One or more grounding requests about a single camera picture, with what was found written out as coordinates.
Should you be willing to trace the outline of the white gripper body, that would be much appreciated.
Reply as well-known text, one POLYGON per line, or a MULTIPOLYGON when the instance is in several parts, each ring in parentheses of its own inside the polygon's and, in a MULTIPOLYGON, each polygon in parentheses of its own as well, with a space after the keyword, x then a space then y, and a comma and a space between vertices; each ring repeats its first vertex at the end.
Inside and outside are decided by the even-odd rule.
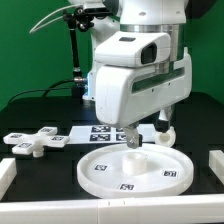
POLYGON ((187 48, 173 68, 171 74, 155 75, 154 66, 102 66, 96 76, 98 120, 123 128, 187 98, 192 87, 192 62, 187 48))

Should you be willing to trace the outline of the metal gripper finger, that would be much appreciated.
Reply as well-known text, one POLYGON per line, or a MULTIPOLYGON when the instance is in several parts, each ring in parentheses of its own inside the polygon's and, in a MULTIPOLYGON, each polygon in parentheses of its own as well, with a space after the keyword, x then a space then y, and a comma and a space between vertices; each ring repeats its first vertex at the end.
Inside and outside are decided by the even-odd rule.
POLYGON ((156 118, 155 129, 157 132, 166 133, 170 129, 171 119, 173 116, 173 107, 163 108, 156 118))
POLYGON ((138 132, 138 123, 133 123, 125 128, 127 146, 136 149, 142 146, 142 135, 138 132))

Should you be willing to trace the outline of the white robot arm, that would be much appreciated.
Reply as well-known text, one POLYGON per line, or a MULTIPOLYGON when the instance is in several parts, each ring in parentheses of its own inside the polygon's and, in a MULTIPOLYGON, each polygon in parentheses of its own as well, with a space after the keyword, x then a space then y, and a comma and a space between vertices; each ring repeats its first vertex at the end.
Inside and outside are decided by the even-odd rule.
POLYGON ((130 148, 142 145, 140 120, 157 113, 155 128, 170 129, 172 106, 188 97, 192 62, 183 45, 189 0, 85 0, 83 12, 112 14, 119 28, 94 50, 98 120, 121 128, 130 148))

